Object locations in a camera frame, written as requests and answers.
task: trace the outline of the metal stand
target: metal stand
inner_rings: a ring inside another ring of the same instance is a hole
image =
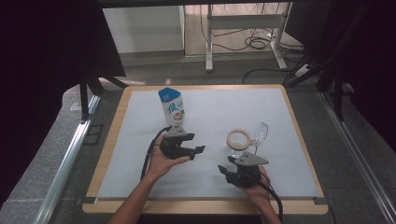
[[[119,81],[118,79],[116,79],[114,77],[102,75],[102,78],[112,82],[113,84],[115,84],[123,89],[128,87],[127,84]],[[90,87],[92,94],[95,96],[102,95],[102,93],[105,90],[102,86],[102,83],[99,80],[99,77],[94,75],[87,68],[85,68],[81,74],[81,81],[79,83],[79,94],[81,97],[81,113],[82,113],[81,123],[84,123],[85,121],[87,121],[88,117],[90,116],[90,111],[89,111],[89,107],[88,107],[87,85],[88,85],[88,87]]]
[[[290,4],[288,3],[282,14],[272,15],[236,15],[236,16],[213,16],[212,5],[207,5],[207,43],[206,43],[206,72],[213,71],[212,30],[227,29],[265,29],[276,28],[276,38],[270,46],[276,57],[281,70],[288,67],[279,51],[280,38],[285,29],[286,20],[289,16]]]

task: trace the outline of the black cable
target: black cable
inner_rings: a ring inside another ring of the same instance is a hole
[[[251,37],[247,37],[245,39],[245,44],[247,46],[251,46],[253,49],[265,49],[265,47],[268,46],[268,44],[271,42],[271,39],[267,39],[267,38],[263,38],[263,37],[259,37],[259,36],[254,36],[255,34],[253,33],[253,35]],[[255,47],[253,46],[253,43],[261,43],[263,44],[262,47]]]
[[[256,5],[254,6],[254,8],[256,8],[259,4],[256,3]],[[254,8],[250,10],[250,14],[254,11]]]
[[[227,8],[225,8],[225,5],[227,5],[227,4],[224,4],[224,10],[225,10],[225,12],[227,13],[227,15],[230,15],[230,14],[228,13],[228,11],[227,11]]]
[[[257,184],[260,187],[262,187],[263,189],[267,190],[271,194],[271,196],[273,196],[275,198],[275,200],[277,202],[277,207],[278,207],[278,210],[279,210],[279,214],[278,214],[279,220],[280,220],[280,222],[283,222],[283,204],[280,201],[279,196],[277,196],[277,194],[273,190],[268,188],[268,186],[264,185],[262,182],[258,182]]]
[[[264,5],[262,5],[262,10],[264,10],[264,11],[262,11],[262,14],[265,14],[265,11],[267,11],[268,5],[270,5],[270,4],[267,3],[267,5],[265,7],[264,7]]]
[[[218,44],[212,44],[213,46],[218,46],[218,47],[220,47],[220,48],[224,48],[224,49],[227,49],[227,50],[231,50],[231,51],[240,51],[240,50],[242,50],[242,49],[247,49],[248,47],[249,47],[249,45],[246,45],[245,47],[242,47],[241,49],[229,49],[229,48],[227,48],[227,47],[225,47],[225,46],[222,46],[222,45],[218,45]]]
[[[248,77],[248,75],[250,74],[250,73],[253,73],[253,72],[257,72],[257,71],[269,71],[269,72],[293,72],[294,70],[279,70],[279,69],[267,69],[267,68],[258,68],[258,69],[253,69],[253,70],[250,70],[250,71],[248,71],[248,72],[246,72],[245,74],[244,74],[244,76],[242,77],[242,84],[245,84],[245,79]]]
[[[295,47],[295,48],[303,48],[304,47],[303,45],[289,45],[289,44],[284,44],[284,43],[279,43],[279,44],[288,46],[288,47]]]
[[[302,52],[293,52],[293,53],[285,53],[284,54],[284,57],[285,57],[286,61],[288,61],[290,63],[298,63],[299,61],[293,61],[290,58],[288,58],[288,55],[290,55],[290,54],[303,54],[303,53]]]
[[[237,31],[231,31],[231,32],[229,32],[229,33],[220,34],[220,35],[215,35],[215,34],[213,34],[213,32],[212,32],[212,35],[213,35],[214,37],[218,37],[218,36],[222,36],[222,35],[232,35],[232,34],[235,34],[235,33],[238,33],[238,32],[246,31],[246,30],[248,30],[248,29],[241,29],[241,30],[237,30]]]
[[[332,207],[329,206],[330,213],[332,214],[332,223],[337,224],[337,218],[335,218],[335,213],[332,210]]]
[[[279,48],[282,50],[282,52],[288,52],[288,53],[300,53],[304,54],[306,51],[304,49],[287,49],[285,47],[282,47],[279,45]]]
[[[143,169],[142,169],[142,175],[140,176],[140,180],[143,179],[143,177],[146,174],[146,171],[148,169],[148,165],[149,165],[149,158],[151,157],[151,151],[154,148],[155,142],[157,141],[157,138],[161,135],[161,133],[165,132],[165,131],[169,131],[172,127],[166,127],[161,129],[157,135],[155,135],[155,138],[151,141],[151,144],[148,147],[148,153],[146,154],[146,158],[145,158],[145,163],[143,164]]]
[[[277,3],[277,7],[276,7],[276,12],[275,12],[275,14],[277,13],[277,10],[279,9],[279,6],[280,6],[280,3]]]
[[[303,61],[303,59],[305,58],[306,55],[307,55],[307,54],[304,54],[304,56],[300,59],[299,62],[297,62],[297,64],[296,64],[296,65],[294,66],[294,68],[292,69],[293,71],[290,72],[290,73],[285,77],[285,79],[283,79],[282,86],[284,86],[285,83],[295,74],[295,72],[297,72],[298,70],[300,70],[300,68],[302,68],[302,67],[304,66],[304,64],[309,63],[309,62],[312,61],[312,58],[309,58],[308,61],[306,61],[305,63],[302,63],[302,61]]]
[[[262,174],[262,176],[265,177],[265,179],[267,180],[268,185],[270,186],[271,190],[274,190],[274,188],[273,188],[272,185],[271,185],[270,179],[269,179],[265,174],[263,174],[262,172],[260,172],[260,174]]]

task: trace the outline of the table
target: table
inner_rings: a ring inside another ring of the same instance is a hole
[[[286,70],[288,67],[283,60],[283,56],[279,51],[280,38],[286,26],[286,20],[289,15],[291,2],[288,2],[285,10],[280,14],[271,15],[226,15],[213,16],[212,5],[207,6],[207,34],[212,34],[212,30],[225,29],[276,29],[275,40],[270,39],[269,45],[274,53],[277,64],[281,70]],[[212,50],[212,35],[207,36],[206,42],[206,71],[213,71],[213,50]]]
[[[127,112],[128,103],[133,92],[138,91],[158,91],[163,87],[128,87],[124,90],[121,97],[119,107],[117,109],[115,118],[113,119],[106,143],[101,154],[100,160],[96,166],[92,182],[88,189],[83,210],[86,213],[113,213],[122,204],[123,200],[103,200],[99,199],[98,193],[101,188],[102,181],[105,177],[106,170],[109,167],[114,148],[116,147],[118,136],[120,134],[121,125]],[[328,205],[325,202],[321,186],[315,174],[315,169],[309,158],[309,154],[304,144],[301,132],[298,128],[298,123],[293,115],[292,108],[288,96],[284,88],[280,85],[219,85],[219,86],[176,86],[176,90],[257,90],[257,89],[277,89],[282,92],[287,108],[290,112],[290,118],[297,132],[298,139],[304,153],[304,158],[312,174],[315,186],[318,190],[317,198],[288,198],[283,199],[284,214],[314,214],[321,215],[328,211]],[[271,201],[276,209],[276,202]],[[200,199],[192,200],[180,199],[163,199],[163,200],[149,200],[146,203],[143,211],[145,214],[257,214],[256,208],[246,198],[216,198],[216,199]]]

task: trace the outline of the cable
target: cable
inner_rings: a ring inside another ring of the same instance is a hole
[[[335,218],[335,213],[332,210],[331,206],[329,206],[329,210],[330,210],[330,213],[332,214],[332,223],[336,224],[337,223],[337,218]]]
[[[277,3],[277,7],[276,7],[276,12],[275,12],[275,14],[276,14],[277,11],[279,10],[279,6],[280,6],[280,3]]]
[[[254,8],[258,8],[258,6],[259,6],[259,4],[258,3],[256,3],[256,5],[254,6]]]
[[[166,127],[161,129],[157,135],[155,135],[155,138],[151,141],[151,144],[148,147],[148,153],[146,154],[146,158],[145,158],[145,163],[143,164],[143,169],[142,169],[142,175],[140,176],[140,180],[143,179],[143,177],[146,174],[146,171],[148,169],[148,165],[149,165],[149,158],[151,157],[151,151],[154,148],[155,142],[157,141],[157,138],[161,135],[161,133],[165,132],[165,131],[169,131],[172,127]]]
[[[295,48],[303,48],[304,45],[289,45],[289,44],[284,44],[282,42],[280,42],[279,44],[284,45],[284,46],[288,46],[288,47],[295,47]]]
[[[275,198],[275,200],[277,202],[277,207],[278,207],[278,210],[279,210],[279,214],[278,214],[279,215],[279,220],[280,220],[280,222],[283,222],[283,205],[282,205],[282,202],[280,201],[279,196],[277,196],[277,194],[273,190],[268,188],[262,182],[258,182],[257,184],[260,187],[262,187],[263,189],[267,190],[271,194],[271,196],[273,196]]]
[[[267,5],[265,7],[264,7],[264,5],[262,5],[262,10],[264,9],[264,11],[262,11],[262,14],[265,14],[265,12],[267,11],[268,5],[270,5],[270,4],[267,3]]]
[[[225,8],[225,6],[226,6],[227,4],[224,4],[224,10],[225,10],[225,12],[227,13],[227,15],[230,15],[229,13],[228,13],[228,11],[227,11],[227,8]]]
[[[253,70],[250,70],[250,71],[248,71],[248,72],[246,72],[246,73],[244,74],[244,76],[242,77],[242,84],[245,84],[245,79],[248,77],[248,75],[249,75],[250,73],[258,72],[258,71],[269,71],[269,72],[293,72],[294,70],[275,70],[275,69],[267,69],[267,68],[253,69]]]
[[[262,176],[265,177],[265,179],[267,180],[268,185],[270,186],[271,190],[274,190],[274,188],[273,188],[272,185],[271,185],[270,179],[269,179],[265,174],[263,174],[262,172],[260,172],[260,174],[262,174]]]
[[[285,53],[284,54],[286,61],[288,61],[290,63],[298,63],[299,61],[293,61],[293,60],[288,58],[288,55],[290,55],[290,54],[303,54],[303,53],[302,52],[294,52],[294,53]]]
[[[285,47],[283,47],[281,45],[279,45],[279,48],[282,49],[282,51],[285,51],[285,52],[305,53],[304,49],[288,49],[288,48],[285,48]]]
[[[202,36],[204,37],[205,42],[207,43],[207,39],[206,39],[205,32],[204,32],[203,20],[202,20],[202,6],[200,6],[199,9],[200,9],[200,20],[201,20],[201,32],[202,32]],[[235,33],[242,32],[242,31],[246,31],[246,30],[247,30],[247,29],[240,29],[240,30],[237,30],[237,31],[232,31],[232,32],[229,32],[229,33],[221,34],[221,35],[214,35],[213,32],[212,32],[211,34],[212,34],[213,36],[217,37],[217,36],[222,36],[222,35],[231,35],[231,34],[235,34]],[[245,39],[245,46],[242,47],[241,49],[230,49],[230,48],[227,48],[227,47],[222,46],[222,45],[219,45],[219,44],[212,44],[212,45],[213,45],[213,46],[220,47],[220,48],[224,48],[224,49],[227,49],[227,50],[231,50],[231,51],[240,51],[240,50],[243,50],[243,49],[247,49],[248,47],[252,47],[253,49],[258,49],[258,50],[260,50],[260,49],[265,49],[265,48],[268,46],[268,44],[271,42],[272,37],[271,37],[270,39],[267,39],[267,38],[263,38],[263,37],[254,36],[255,34],[257,34],[257,33],[256,33],[256,30],[257,30],[257,29],[254,29],[253,32],[250,32],[250,33],[251,33],[251,36],[250,36],[250,37],[247,37],[247,38]],[[253,46],[254,43],[261,43],[261,44],[263,44],[263,46],[261,46],[261,47],[255,47],[255,46]]]
[[[312,58],[309,57],[308,61],[306,61],[305,63],[302,63],[303,59],[304,59],[306,56],[307,56],[307,54],[304,54],[304,56],[300,59],[300,61],[297,62],[296,65],[294,65],[294,68],[292,69],[293,71],[290,72],[290,73],[285,77],[285,79],[283,79],[282,86],[284,86],[285,83],[289,80],[289,78],[291,78],[291,77],[295,74],[296,71],[298,71],[300,68],[302,68],[302,67],[304,66],[304,64],[309,63],[309,62],[312,61]]]

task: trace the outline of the desk leg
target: desk leg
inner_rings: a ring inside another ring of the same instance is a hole
[[[207,5],[206,72],[213,71],[211,19],[212,19],[212,5]]]
[[[81,97],[81,123],[85,123],[90,116],[90,109],[88,106],[88,88],[90,88],[93,95],[99,96],[105,91],[99,77],[93,75],[88,69],[84,69],[81,74],[81,81],[79,83],[79,94]]]
[[[107,79],[107,81],[117,85],[118,87],[121,87],[123,89],[129,87],[128,84],[123,83],[122,81],[120,81],[119,79],[116,79],[115,77],[111,77],[111,76],[103,76],[104,79]]]
[[[283,13],[282,13],[282,19],[279,23],[279,27],[276,30],[275,41],[271,41],[271,43],[270,43],[270,46],[271,46],[271,49],[275,55],[277,64],[279,65],[279,68],[281,70],[288,69],[288,67],[285,64],[285,60],[283,59],[282,55],[280,54],[279,43],[280,43],[280,38],[282,37],[283,31],[285,30],[286,20],[288,19],[288,16],[289,16],[290,5],[291,5],[291,3],[288,3],[285,11],[283,11]]]

